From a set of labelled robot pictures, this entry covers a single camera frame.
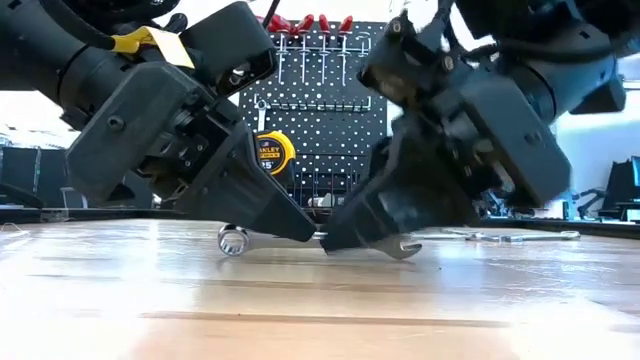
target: combination wrench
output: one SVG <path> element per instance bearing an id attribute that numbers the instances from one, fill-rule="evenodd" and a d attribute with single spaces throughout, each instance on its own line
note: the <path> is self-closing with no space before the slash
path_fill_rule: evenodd
<path id="1" fill-rule="evenodd" d="M 322 249 L 320 240 L 325 236 L 326 233 L 316 232 L 307 242 L 294 242 L 256 233 L 252 233 L 250 237 L 247 230 L 227 224 L 218 231 L 218 247 L 228 256 L 240 256 L 258 249 Z M 406 234 L 378 241 L 370 248 L 383 252 L 393 259 L 404 260 L 420 252 L 422 244 L 413 242 L 411 235 Z"/>
<path id="2" fill-rule="evenodd" d="M 271 109 L 271 105 L 269 105 L 266 100 L 258 100 L 255 104 L 255 108 L 258 109 L 258 132 L 264 131 L 267 121 L 267 110 Z"/>

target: black pegboard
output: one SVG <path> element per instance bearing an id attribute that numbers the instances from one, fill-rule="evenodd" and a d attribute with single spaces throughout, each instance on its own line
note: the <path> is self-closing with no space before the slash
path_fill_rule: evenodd
<path id="1" fill-rule="evenodd" d="M 296 169 L 298 179 L 335 178 L 336 185 L 353 181 L 355 176 L 349 174 L 362 173 L 366 167 L 366 155 L 371 146 L 387 133 L 387 100 L 363 87 L 356 79 L 362 57 L 355 49 L 365 50 L 368 40 L 360 36 L 368 32 L 371 44 L 381 35 L 385 23 L 354 23 L 352 34 L 347 37 L 347 48 L 354 49 L 346 59 L 346 86 L 342 86 L 342 58 L 337 51 L 332 51 L 325 59 L 325 83 L 322 84 L 322 57 L 318 51 L 312 50 L 306 57 L 305 82 L 302 82 L 302 55 L 298 50 L 289 50 L 283 57 L 282 84 L 276 72 L 271 78 L 259 81 L 240 95 L 240 110 L 249 126 L 257 128 L 258 110 L 254 98 L 267 101 L 280 101 L 316 104 L 352 104 L 362 105 L 371 98 L 370 111 L 353 113 L 349 111 L 267 111 L 265 129 L 279 130 L 285 133 L 294 143 L 297 152 Z M 332 34 L 330 48 L 338 48 L 337 27 L 339 23 L 331 23 Z M 318 24 L 306 35 L 307 46 L 321 48 L 323 36 Z M 272 38 L 279 45 L 278 34 Z M 299 40 L 290 37 L 289 48 L 300 46 Z M 306 180 L 299 182 L 304 186 Z"/>

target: wrench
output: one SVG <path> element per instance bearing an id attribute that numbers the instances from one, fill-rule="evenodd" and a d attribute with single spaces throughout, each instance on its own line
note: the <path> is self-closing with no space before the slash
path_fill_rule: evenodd
<path id="1" fill-rule="evenodd" d="M 267 110 L 271 109 L 271 106 L 265 100 L 258 100 L 256 102 L 256 109 L 258 109 L 258 131 L 264 131 Z"/>
<path id="2" fill-rule="evenodd" d="M 525 241 L 574 241 L 580 240 L 581 234 L 577 231 L 562 231 L 560 233 L 525 233 L 516 235 L 488 235 L 480 231 L 464 231 L 455 229 L 442 229 L 442 232 L 463 236 L 468 241 L 495 241 L 495 242 L 525 242 Z"/>
<path id="3" fill-rule="evenodd" d="M 247 251 L 256 249 L 322 249 L 320 240 L 326 233 L 316 232 L 313 237 L 304 243 L 282 241 L 281 238 L 264 236 L 258 241 L 252 241 L 247 230 L 233 224 L 227 224 L 218 231 L 218 247 L 225 255 L 240 256 Z M 383 252 L 393 259 L 404 260 L 422 249 L 422 244 L 411 242 L 411 235 L 398 235 L 374 243 L 372 249 Z"/>

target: metal tool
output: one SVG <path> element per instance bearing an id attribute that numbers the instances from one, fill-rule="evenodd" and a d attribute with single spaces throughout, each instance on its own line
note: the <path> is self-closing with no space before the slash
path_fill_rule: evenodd
<path id="1" fill-rule="evenodd" d="M 282 84 L 282 60 L 285 55 L 289 55 L 287 51 L 287 38 L 291 33 L 291 24 L 285 20 L 283 17 L 279 15 L 274 15 L 271 20 L 270 25 L 273 23 L 274 32 L 280 34 L 280 47 L 278 51 L 276 51 L 276 55 L 278 55 L 278 83 Z"/>
<path id="2" fill-rule="evenodd" d="M 257 249 L 322 249 L 320 240 L 325 236 L 326 233 L 316 232 L 307 242 L 290 241 L 260 234 L 250 237 L 247 230 L 228 224 L 218 231 L 218 247 L 228 256 L 240 256 Z M 389 255 L 393 259 L 404 260 L 420 252 L 422 244 L 413 242 L 411 235 L 399 235 L 379 241 L 371 248 Z"/>
<path id="3" fill-rule="evenodd" d="M 442 229 L 443 233 L 464 237 L 468 241 L 524 242 L 524 241 L 575 241 L 580 240 L 578 231 L 562 231 L 560 233 L 523 233 L 513 235 L 490 235 L 481 231 Z"/>
<path id="4" fill-rule="evenodd" d="M 254 101 L 259 101 L 257 94 Z M 371 96 L 367 96 L 366 100 L 353 100 L 347 104 L 345 101 L 334 101 L 333 104 L 327 104 L 326 101 L 314 102 L 307 100 L 280 100 L 275 99 L 269 103 L 269 109 L 282 111 L 318 111 L 318 112 L 351 112 L 365 113 L 371 111 Z"/>
<path id="5" fill-rule="evenodd" d="M 320 24 L 320 33 L 322 33 L 322 50 L 320 50 L 320 56 L 322 57 L 322 84 L 324 84 L 325 79 L 325 64 L 327 61 L 327 56 L 331 54 L 330 51 L 327 51 L 327 43 L 331 39 L 331 28 L 329 27 L 329 20 L 324 14 L 320 15 L 318 19 L 318 23 Z"/>
<path id="6" fill-rule="evenodd" d="M 356 40 L 362 40 L 358 57 L 367 57 L 369 55 L 369 51 L 371 51 L 371 33 L 361 31 L 356 35 Z"/>
<path id="7" fill-rule="evenodd" d="M 266 100 L 258 100 L 255 104 L 256 109 L 258 109 L 258 132 L 264 131 L 267 119 L 267 110 L 271 109 L 271 106 Z"/>
<path id="8" fill-rule="evenodd" d="M 305 83 L 305 75 L 306 75 L 306 65 L 307 65 L 307 55 L 311 52 L 311 50 L 307 49 L 307 34 L 309 30 L 313 26 L 313 15 L 309 14 L 302 19 L 302 21 L 296 26 L 294 30 L 295 34 L 302 39 L 302 49 L 300 49 L 300 53 L 302 54 L 302 83 Z"/>
<path id="9" fill-rule="evenodd" d="M 347 16 L 340 27 L 338 27 L 338 41 L 342 45 L 342 50 L 338 53 L 338 56 L 342 58 L 342 86 L 347 86 L 347 38 L 351 34 L 351 26 L 353 25 L 353 16 Z"/>

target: yellow label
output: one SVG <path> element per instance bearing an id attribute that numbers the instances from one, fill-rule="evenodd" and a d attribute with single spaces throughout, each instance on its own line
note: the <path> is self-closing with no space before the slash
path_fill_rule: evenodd
<path id="1" fill-rule="evenodd" d="M 278 159 L 280 158 L 280 153 L 262 153 L 260 154 L 260 159 Z"/>
<path id="2" fill-rule="evenodd" d="M 155 45 L 168 63 L 195 68 L 178 34 L 143 26 L 127 35 L 115 35 L 113 39 L 116 41 L 115 52 L 134 54 L 140 45 Z"/>

